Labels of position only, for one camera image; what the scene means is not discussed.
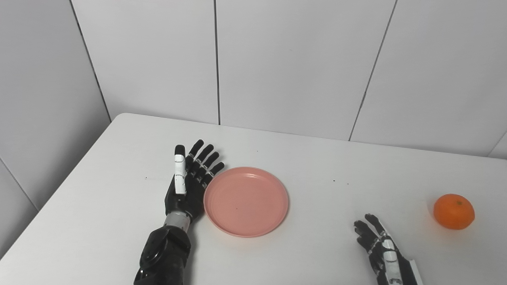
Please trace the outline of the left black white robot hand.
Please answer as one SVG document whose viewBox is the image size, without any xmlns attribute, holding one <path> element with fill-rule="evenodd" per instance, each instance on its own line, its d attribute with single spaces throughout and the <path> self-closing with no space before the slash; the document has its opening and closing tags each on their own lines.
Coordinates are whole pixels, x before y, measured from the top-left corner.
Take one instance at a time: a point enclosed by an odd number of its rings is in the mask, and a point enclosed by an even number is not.
<svg viewBox="0 0 507 285">
<path fill-rule="evenodd" d="M 165 214 L 181 212 L 191 221 L 204 213 L 204 194 L 214 177 L 225 167 L 216 162 L 220 154 L 214 145 L 199 139 L 187 153 L 185 146 L 175 147 L 175 173 L 164 200 Z"/>
</svg>

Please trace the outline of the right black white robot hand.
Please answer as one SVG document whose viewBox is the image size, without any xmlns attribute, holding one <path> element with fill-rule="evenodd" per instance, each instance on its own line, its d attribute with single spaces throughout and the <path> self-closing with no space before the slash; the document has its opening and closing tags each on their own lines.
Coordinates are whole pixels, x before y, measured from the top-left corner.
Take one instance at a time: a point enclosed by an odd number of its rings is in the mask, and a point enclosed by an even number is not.
<svg viewBox="0 0 507 285">
<path fill-rule="evenodd" d="M 366 221 L 354 222 L 356 241 L 368 254 L 370 265 L 379 285 L 422 285 L 423 281 L 415 260 L 401 254 L 392 236 L 380 220 L 371 213 Z"/>
</svg>

